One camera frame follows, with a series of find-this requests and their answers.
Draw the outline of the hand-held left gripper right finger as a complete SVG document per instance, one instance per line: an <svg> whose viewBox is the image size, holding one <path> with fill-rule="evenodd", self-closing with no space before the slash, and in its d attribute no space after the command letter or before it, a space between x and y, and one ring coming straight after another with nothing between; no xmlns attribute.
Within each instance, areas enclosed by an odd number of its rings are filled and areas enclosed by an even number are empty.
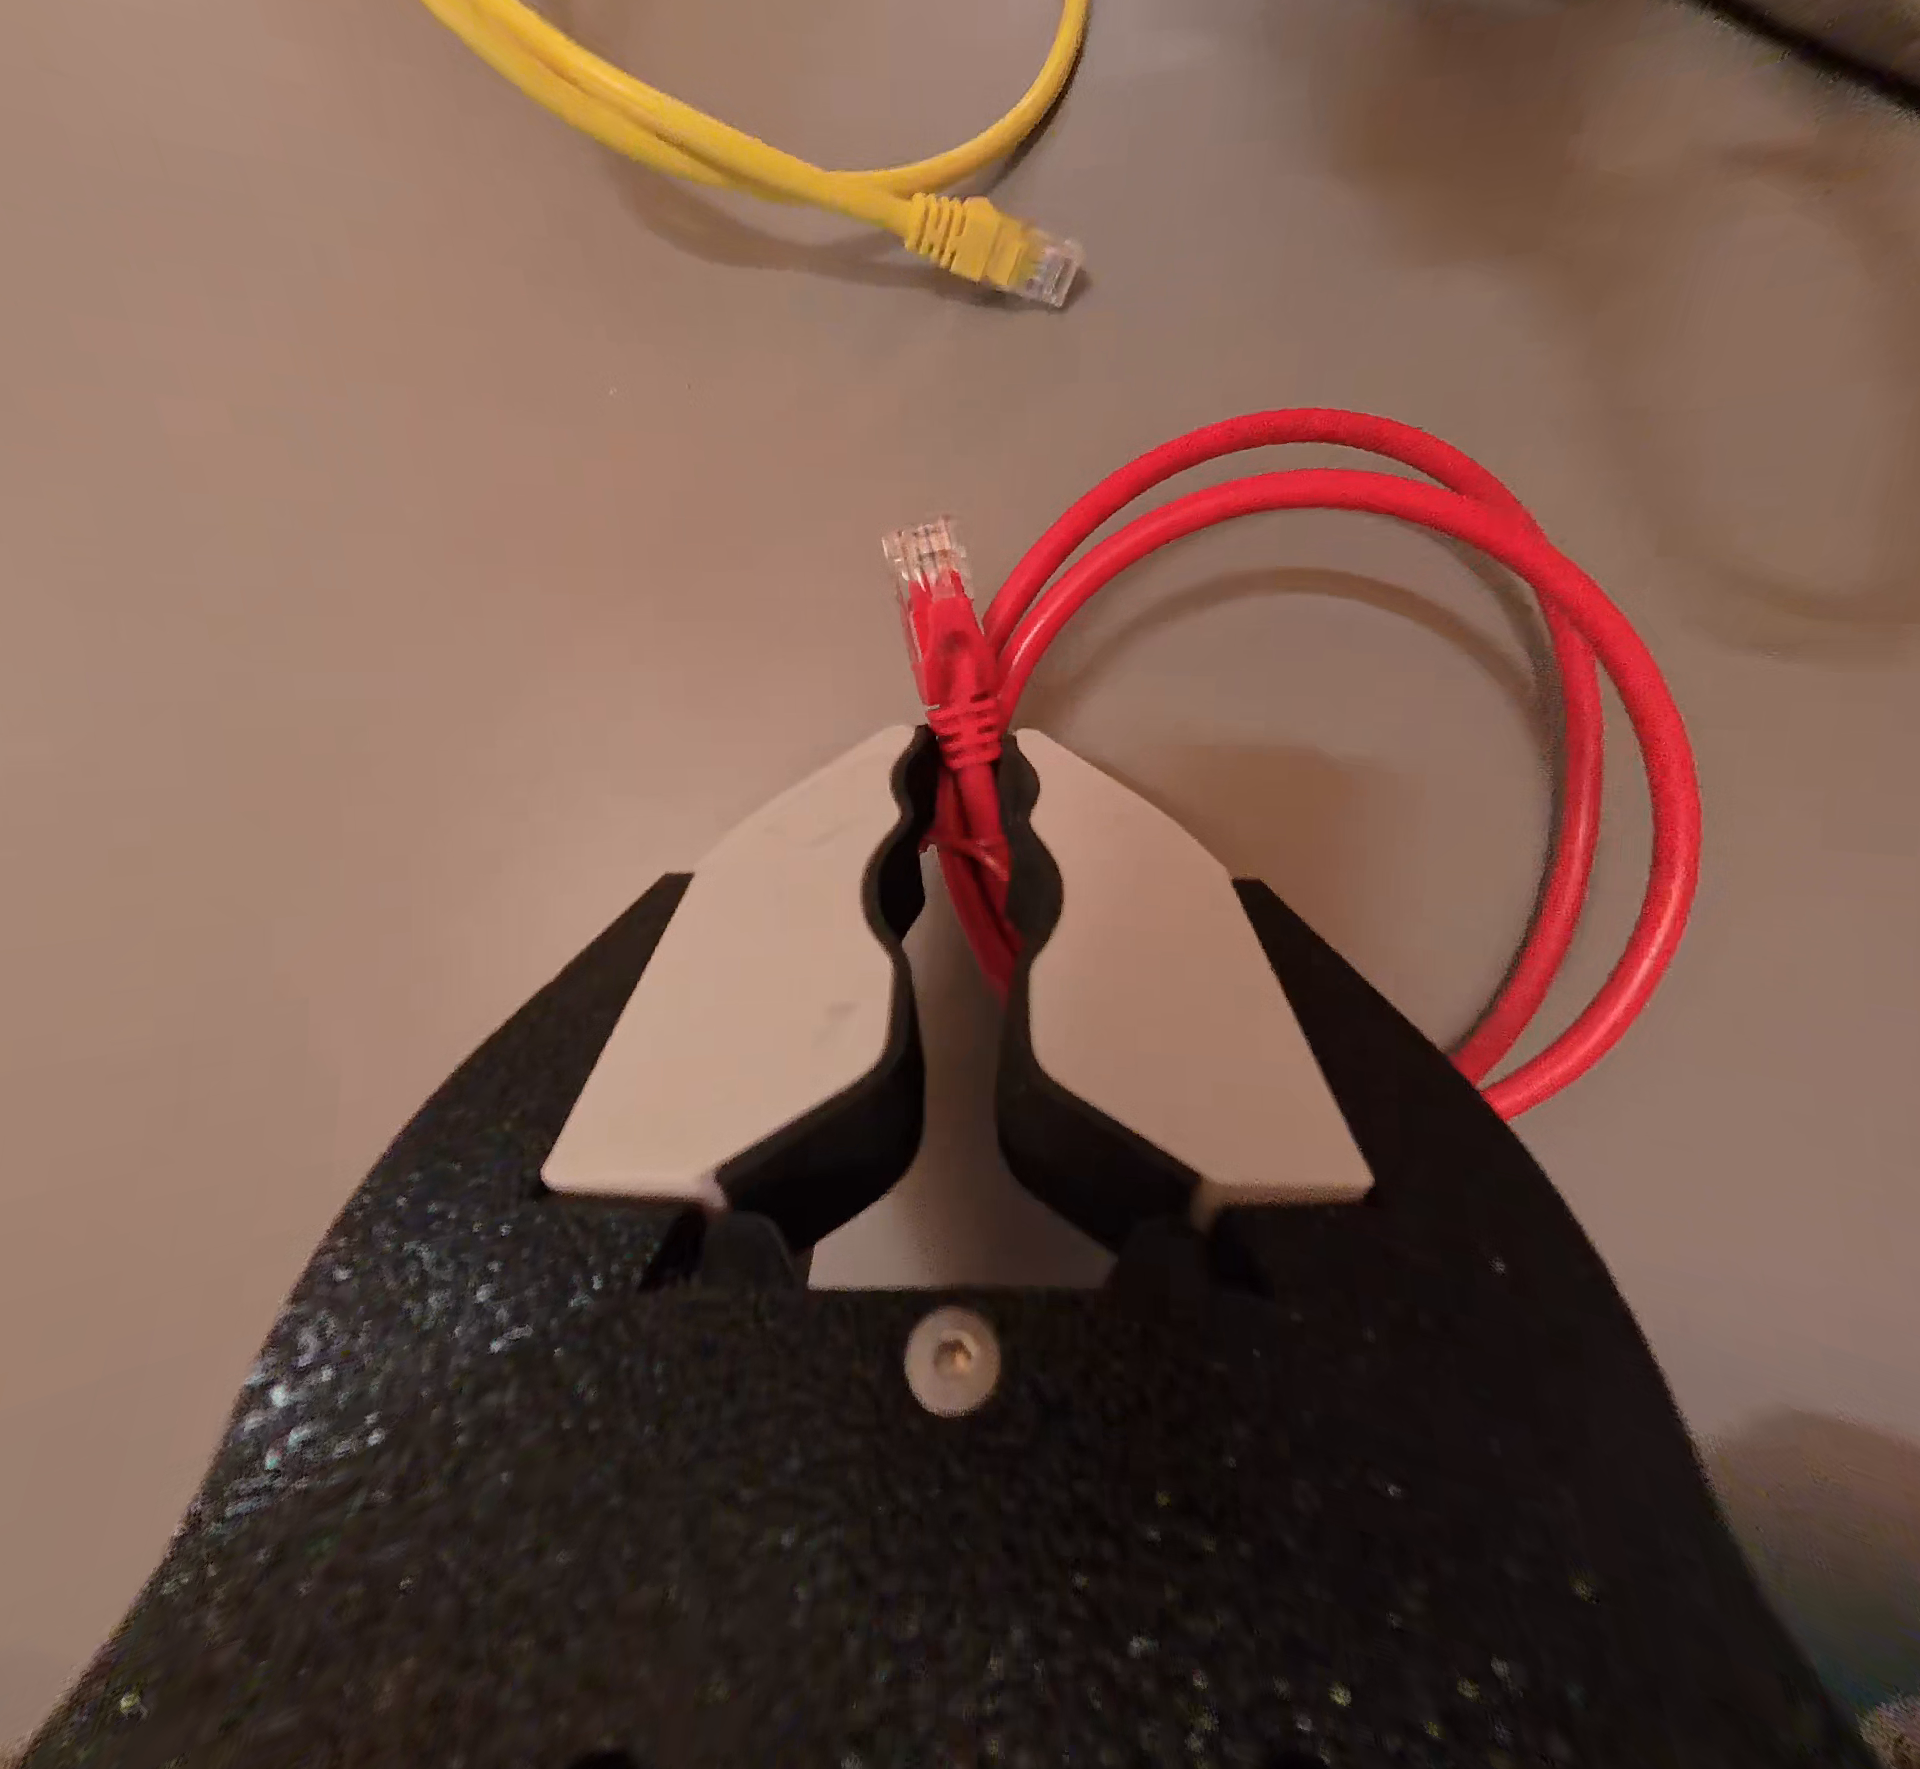
<svg viewBox="0 0 1920 1769"><path fill-rule="evenodd" d="M1118 1254L1235 1204L1355 1204L1373 1160L1228 865L1118 774L1019 727L994 1130L1007 1173Z"/></svg>

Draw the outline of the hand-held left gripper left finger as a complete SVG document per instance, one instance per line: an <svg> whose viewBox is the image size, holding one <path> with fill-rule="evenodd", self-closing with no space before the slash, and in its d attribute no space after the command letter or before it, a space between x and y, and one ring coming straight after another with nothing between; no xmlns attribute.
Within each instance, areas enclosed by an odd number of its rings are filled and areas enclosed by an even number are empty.
<svg viewBox="0 0 1920 1769"><path fill-rule="evenodd" d="M678 887L548 1160L563 1202L753 1213L785 1254L891 1194L929 1130L904 934L932 737L879 727Z"/></svg>

